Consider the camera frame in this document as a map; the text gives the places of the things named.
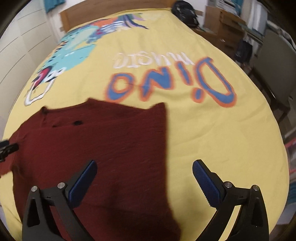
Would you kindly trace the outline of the yellow dino print bedspread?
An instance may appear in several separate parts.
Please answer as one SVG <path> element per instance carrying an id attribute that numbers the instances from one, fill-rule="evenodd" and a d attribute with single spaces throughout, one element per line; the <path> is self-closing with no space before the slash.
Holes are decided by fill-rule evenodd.
<path id="1" fill-rule="evenodd" d="M 149 109 L 166 107 L 166 195 L 181 235 L 195 240 L 215 210 L 192 174 L 201 159 L 221 179 L 260 187 L 273 228 L 288 194 L 288 163 L 280 129 L 255 84 L 227 55 L 168 9 L 122 11 L 78 25 L 60 41 L 46 40 L 37 59 L 8 75 L 7 104 L 21 88 L 4 129 L 13 133 L 41 108 L 88 99 Z M 13 174 L 1 174 L 1 207 L 8 230 L 21 240 Z"/>

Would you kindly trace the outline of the grey chair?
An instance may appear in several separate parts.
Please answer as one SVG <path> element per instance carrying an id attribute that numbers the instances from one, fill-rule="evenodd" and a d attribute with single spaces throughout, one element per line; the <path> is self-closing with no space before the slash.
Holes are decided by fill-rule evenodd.
<path id="1" fill-rule="evenodd" d="M 290 112 L 288 99 L 295 89 L 295 50 L 292 45 L 283 36 L 267 30 L 248 76 L 255 77 L 267 93 L 271 110 L 282 111 L 277 122 L 283 121 Z"/>

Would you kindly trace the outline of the wooden drawer cabinet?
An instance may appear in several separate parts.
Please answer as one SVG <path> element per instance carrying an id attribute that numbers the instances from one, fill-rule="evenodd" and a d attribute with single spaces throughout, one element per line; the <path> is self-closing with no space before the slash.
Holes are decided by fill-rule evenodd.
<path id="1" fill-rule="evenodd" d="M 244 37 L 246 22 L 218 7 L 207 6 L 204 25 L 194 32 L 209 41 L 231 59 L 234 59 L 239 41 Z"/>

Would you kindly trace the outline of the black backpack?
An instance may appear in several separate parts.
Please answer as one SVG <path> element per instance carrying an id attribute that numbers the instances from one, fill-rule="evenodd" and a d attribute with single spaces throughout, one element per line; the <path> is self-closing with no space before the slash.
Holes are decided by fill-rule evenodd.
<path id="1" fill-rule="evenodd" d="M 197 28 L 199 26 L 195 10 L 188 2 L 175 1 L 171 8 L 171 12 L 188 27 Z"/>

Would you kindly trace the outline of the wooden headboard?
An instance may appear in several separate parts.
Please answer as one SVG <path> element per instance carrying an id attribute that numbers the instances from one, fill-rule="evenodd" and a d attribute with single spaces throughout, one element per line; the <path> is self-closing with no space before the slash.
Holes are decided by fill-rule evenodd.
<path id="1" fill-rule="evenodd" d="M 62 12 L 60 18 L 65 32 L 83 23 L 134 9 L 170 8 L 172 0 L 111 0 L 82 1 Z"/>

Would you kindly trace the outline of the dark shopping bag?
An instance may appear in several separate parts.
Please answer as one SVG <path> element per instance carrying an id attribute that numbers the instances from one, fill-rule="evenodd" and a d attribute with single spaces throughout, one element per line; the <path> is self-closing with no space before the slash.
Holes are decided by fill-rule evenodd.
<path id="1" fill-rule="evenodd" d="M 241 39 L 238 43 L 234 58 L 241 64 L 249 63 L 252 52 L 253 46 L 249 42 Z"/>

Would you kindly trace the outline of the dark red knit sweater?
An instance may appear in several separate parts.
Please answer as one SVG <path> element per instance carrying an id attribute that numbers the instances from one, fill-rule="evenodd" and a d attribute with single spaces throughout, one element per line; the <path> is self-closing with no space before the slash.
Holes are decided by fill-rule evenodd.
<path id="1" fill-rule="evenodd" d="M 88 99 L 41 108 L 10 137 L 19 150 L 1 163 L 13 174 L 23 217 L 32 186 L 50 188 L 94 160 L 97 174 L 75 209 L 95 240 L 179 240 L 167 199 L 167 112 Z"/>

